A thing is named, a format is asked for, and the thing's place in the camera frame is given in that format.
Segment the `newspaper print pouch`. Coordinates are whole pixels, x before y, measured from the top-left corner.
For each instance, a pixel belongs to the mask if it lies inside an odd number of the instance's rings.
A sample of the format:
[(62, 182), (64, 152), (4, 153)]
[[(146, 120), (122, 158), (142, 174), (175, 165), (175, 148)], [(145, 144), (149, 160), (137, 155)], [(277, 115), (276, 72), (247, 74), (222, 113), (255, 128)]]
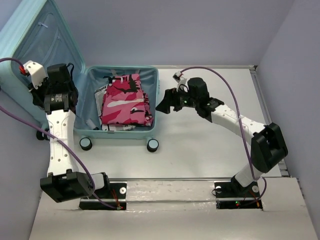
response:
[(117, 121), (112, 122), (113, 120), (110, 120), (111, 123), (107, 124), (109, 120), (103, 120), (103, 117), (107, 117), (119, 110), (115, 105), (117, 101), (114, 101), (110, 95), (107, 95), (108, 86), (108, 84), (104, 85), (94, 92), (101, 129), (108, 132), (133, 131), (136, 128), (134, 125), (124, 124)]

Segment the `pink camouflage garment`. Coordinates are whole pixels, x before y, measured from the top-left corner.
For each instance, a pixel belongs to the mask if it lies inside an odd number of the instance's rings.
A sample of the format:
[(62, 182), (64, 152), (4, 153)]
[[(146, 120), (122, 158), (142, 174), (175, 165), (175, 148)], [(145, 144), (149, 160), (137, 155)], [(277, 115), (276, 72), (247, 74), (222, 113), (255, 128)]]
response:
[(109, 120), (107, 124), (118, 123), (125, 125), (150, 127), (153, 124), (148, 94), (144, 92), (138, 73), (109, 76), (106, 94), (117, 101), (118, 111), (103, 117)]

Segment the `light blue hard suitcase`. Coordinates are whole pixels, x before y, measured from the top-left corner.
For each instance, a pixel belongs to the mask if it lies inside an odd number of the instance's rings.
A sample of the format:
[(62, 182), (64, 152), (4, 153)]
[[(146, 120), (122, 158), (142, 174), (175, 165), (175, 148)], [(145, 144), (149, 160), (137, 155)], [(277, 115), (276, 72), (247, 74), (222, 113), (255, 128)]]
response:
[[(156, 123), (136, 126), (130, 131), (102, 130), (95, 91), (108, 83), (108, 77), (139, 74), (141, 87), (148, 95), (152, 116), (160, 92), (159, 72), (153, 66), (91, 66), (85, 61), (69, 31), (59, 8), (53, 0), (23, 0), (0, 32), (0, 55), (12, 57), (0, 65), (0, 86), (13, 100), (48, 129), (42, 108), (33, 104), (32, 81), (20, 73), (19, 65), (28, 61), (44, 67), (55, 64), (74, 64), (73, 82), (78, 90), (74, 129), (80, 135), (80, 147), (88, 151), (92, 139), (146, 140), (149, 152), (155, 152), (159, 142), (154, 137)], [(92, 130), (86, 121), (91, 119), (99, 130)]]

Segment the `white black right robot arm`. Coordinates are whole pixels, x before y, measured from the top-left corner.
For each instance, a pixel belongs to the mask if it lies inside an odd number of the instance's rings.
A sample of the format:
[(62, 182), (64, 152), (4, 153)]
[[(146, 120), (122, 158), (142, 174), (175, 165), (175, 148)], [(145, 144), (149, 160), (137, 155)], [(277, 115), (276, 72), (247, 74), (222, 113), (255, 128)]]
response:
[(223, 192), (242, 196), (257, 178), (268, 173), (288, 155), (285, 139), (277, 124), (260, 123), (239, 115), (223, 101), (211, 97), (202, 78), (189, 79), (187, 90), (180, 87), (165, 90), (155, 109), (169, 114), (184, 107), (194, 108), (201, 118), (238, 135), (244, 146), (250, 148), (248, 164), (221, 188)]

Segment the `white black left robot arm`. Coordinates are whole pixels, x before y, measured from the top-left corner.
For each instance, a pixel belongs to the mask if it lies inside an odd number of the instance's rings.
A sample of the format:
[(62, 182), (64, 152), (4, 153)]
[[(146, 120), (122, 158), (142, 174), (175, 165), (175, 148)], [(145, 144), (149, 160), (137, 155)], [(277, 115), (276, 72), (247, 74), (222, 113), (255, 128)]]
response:
[(48, 122), (45, 134), (50, 138), (50, 162), (47, 176), (40, 187), (57, 203), (90, 196), (104, 198), (110, 194), (111, 185), (104, 172), (91, 175), (76, 156), (74, 124), (78, 90), (73, 81), (72, 63), (59, 63), (44, 68), (31, 61), (24, 67), (31, 76), (32, 95), (39, 99)]

